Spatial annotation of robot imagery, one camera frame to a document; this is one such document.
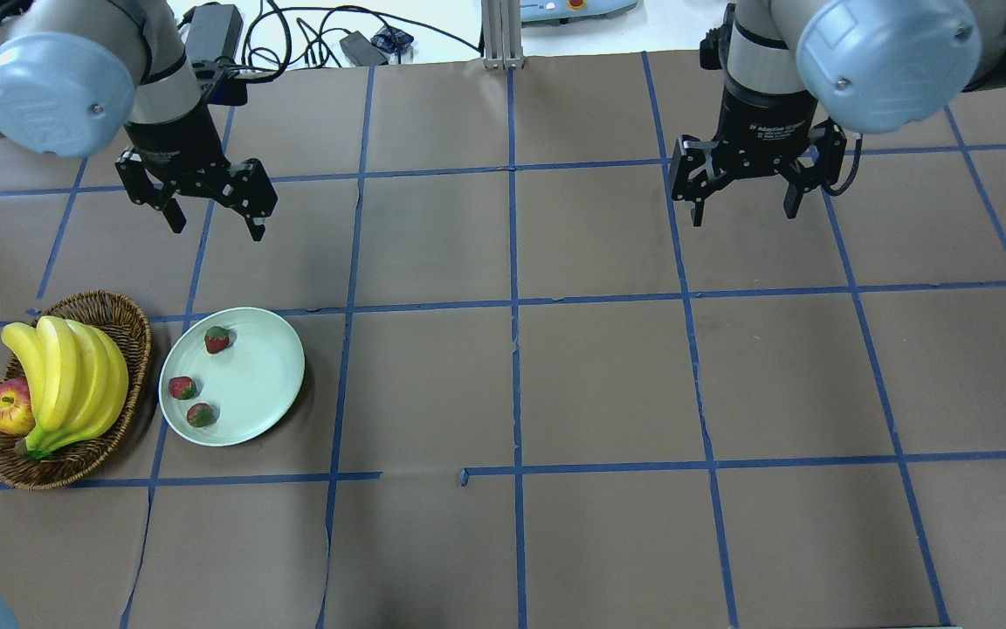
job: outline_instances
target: fruit basket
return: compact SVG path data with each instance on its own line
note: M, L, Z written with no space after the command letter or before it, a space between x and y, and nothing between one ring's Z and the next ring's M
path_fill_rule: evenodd
M135 419L137 402L147 378L152 337L150 321L136 303L108 291L83 292L60 300L43 315L73 319L107 333L123 351L129 370L127 403L108 433L95 439L61 447L40 461L15 453L19 438L0 433L0 479L17 489L53 489L83 478L116 451ZM30 323L36 325L36 318ZM17 357L11 355L3 381L23 374Z

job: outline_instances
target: strawberry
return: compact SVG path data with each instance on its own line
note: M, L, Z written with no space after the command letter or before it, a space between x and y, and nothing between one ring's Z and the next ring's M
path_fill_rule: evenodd
M231 345L231 335L227 328L212 326L204 333L204 349L208 350L208 354L218 354L228 345Z
M184 420L191 427L206 427L210 423L215 422L215 411L212 411L212 408L208 404L198 402L193 404L188 413L184 415Z
M177 375L169 379L169 394L177 400L192 400L196 397L196 382L188 375Z

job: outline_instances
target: white floor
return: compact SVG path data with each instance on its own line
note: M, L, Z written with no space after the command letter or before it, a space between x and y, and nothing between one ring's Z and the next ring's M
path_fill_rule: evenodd
M183 13L204 0L170 0L175 13ZM261 0L230 0L243 15L244 29L255 16L259 16ZM463 36L476 43L480 38L479 0L431 0L426 3L407 3L404 0L360 0L362 7L408 17L437 28ZM598 55L606 52L634 52L640 50L696 49L704 33L721 21L727 0L639 0L638 7L613 17L593 17L560 25L527 25L522 29L523 51L527 56ZM280 7L316 7L316 3L299 3L281 0ZM295 52L299 55L304 46L302 31L296 23L302 17L314 26L324 17L324 11L290 11L290 24L295 39ZM328 19L330 27L359 30L371 36L380 27L373 16L338 12ZM475 58L476 52L458 41L437 33L402 24L414 36L410 56L404 63L437 63ZM253 36L255 46L269 46L284 51L282 24L276 17L264 19Z

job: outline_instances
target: plate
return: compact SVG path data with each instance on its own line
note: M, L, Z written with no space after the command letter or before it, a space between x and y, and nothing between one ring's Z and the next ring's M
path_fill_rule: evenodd
M231 345L218 354L204 349L204 333L227 328ZM231 308L200 319L181 334L165 357L157 382L157 399L165 421L184 439L200 446L233 446L267 433L292 406L301 390L305 353L287 320L262 308ZM169 380L188 375L199 394L175 400ZM215 423L191 427L185 414L198 402L216 414Z

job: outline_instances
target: apple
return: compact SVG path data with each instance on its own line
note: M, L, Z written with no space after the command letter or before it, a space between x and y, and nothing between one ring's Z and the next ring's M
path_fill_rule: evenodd
M24 437L33 430L33 409L29 401L29 382L24 377L0 383L0 431Z

